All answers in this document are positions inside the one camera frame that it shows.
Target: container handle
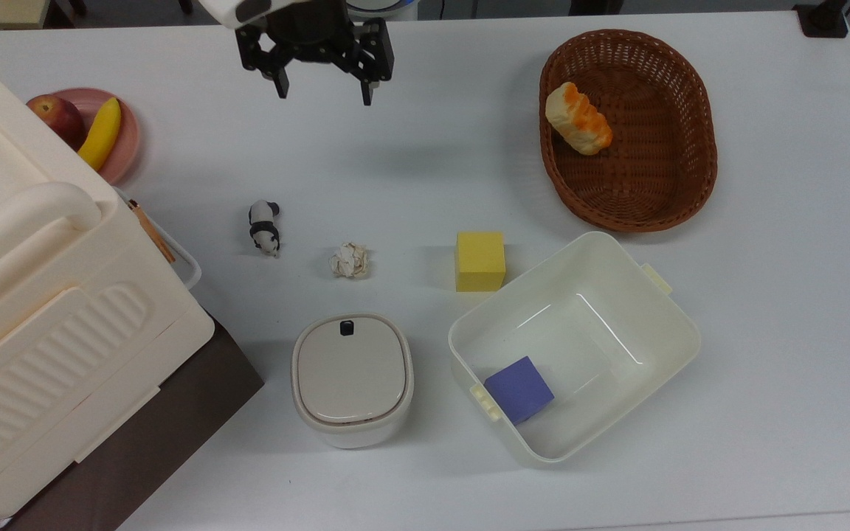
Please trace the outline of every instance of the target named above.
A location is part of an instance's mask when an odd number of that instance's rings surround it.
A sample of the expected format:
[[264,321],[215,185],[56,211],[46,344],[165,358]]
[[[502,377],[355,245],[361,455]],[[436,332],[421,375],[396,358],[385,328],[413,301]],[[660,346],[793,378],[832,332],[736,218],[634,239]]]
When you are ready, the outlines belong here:
[[67,218],[81,232],[100,223],[94,199],[70,182],[30,186],[0,204],[0,258],[43,226]]
[[671,295],[671,292],[674,291],[674,289],[671,288],[671,285],[665,282],[664,279],[661,278],[661,275],[659,275],[654,268],[648,265],[648,263],[642,265],[641,270],[648,275],[648,278],[651,279],[652,282],[654,282],[654,285],[658,286],[665,295]]
[[503,411],[500,410],[500,406],[494,401],[494,398],[490,396],[490,393],[487,392],[484,386],[481,383],[476,383],[471,386],[471,396],[477,401],[478,406],[481,406],[481,409],[487,417],[490,417],[490,420],[493,420],[496,423],[498,420],[503,419]]

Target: panda figurine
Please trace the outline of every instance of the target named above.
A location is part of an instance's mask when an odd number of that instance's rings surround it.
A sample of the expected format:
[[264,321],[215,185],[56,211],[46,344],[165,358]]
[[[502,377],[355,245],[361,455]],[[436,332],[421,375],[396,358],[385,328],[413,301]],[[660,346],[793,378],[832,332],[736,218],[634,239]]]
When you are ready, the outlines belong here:
[[266,255],[277,256],[280,251],[280,235],[274,226],[274,217],[280,214],[277,203],[259,199],[249,209],[249,235],[254,246]]

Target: robotic arm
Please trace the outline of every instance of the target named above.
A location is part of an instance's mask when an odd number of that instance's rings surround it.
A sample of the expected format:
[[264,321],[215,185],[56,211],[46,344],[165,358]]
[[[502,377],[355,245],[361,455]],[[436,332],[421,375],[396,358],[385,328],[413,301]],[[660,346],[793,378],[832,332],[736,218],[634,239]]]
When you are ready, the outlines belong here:
[[[199,0],[222,26],[235,30],[242,66],[274,82],[279,97],[290,86],[284,67],[291,60],[332,63],[360,81],[363,103],[392,78],[392,44],[381,18],[355,26],[345,0]],[[274,46],[260,48],[267,34]]]

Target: white storage box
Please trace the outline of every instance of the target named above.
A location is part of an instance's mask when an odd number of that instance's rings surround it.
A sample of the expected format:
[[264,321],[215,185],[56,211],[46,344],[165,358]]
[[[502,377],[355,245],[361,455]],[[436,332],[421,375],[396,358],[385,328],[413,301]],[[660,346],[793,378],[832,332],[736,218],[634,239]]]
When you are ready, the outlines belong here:
[[[588,232],[452,325],[455,380],[528,466],[563,461],[694,359],[701,337],[667,285]],[[514,426],[483,387],[529,356],[554,399]]]
[[213,329],[114,189],[0,84],[0,518]]

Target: plate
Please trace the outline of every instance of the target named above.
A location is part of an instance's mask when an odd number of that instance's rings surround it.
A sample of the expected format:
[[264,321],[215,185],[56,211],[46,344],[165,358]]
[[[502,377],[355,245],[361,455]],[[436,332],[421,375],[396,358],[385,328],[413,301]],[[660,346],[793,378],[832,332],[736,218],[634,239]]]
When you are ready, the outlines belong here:
[[[108,91],[102,91],[100,88],[65,88],[63,91],[52,93],[57,97],[62,97],[70,101],[80,111],[81,117],[84,118],[84,125],[90,131],[91,124],[94,123],[94,117],[97,111],[105,101],[110,100],[116,95]],[[109,184],[117,184],[122,181],[127,175],[129,169],[136,161],[137,151],[139,151],[139,124],[133,111],[121,100],[120,101],[121,119],[120,132],[117,134],[117,142],[114,144],[114,150],[107,157],[107,162],[104,162],[98,174],[104,178]]]

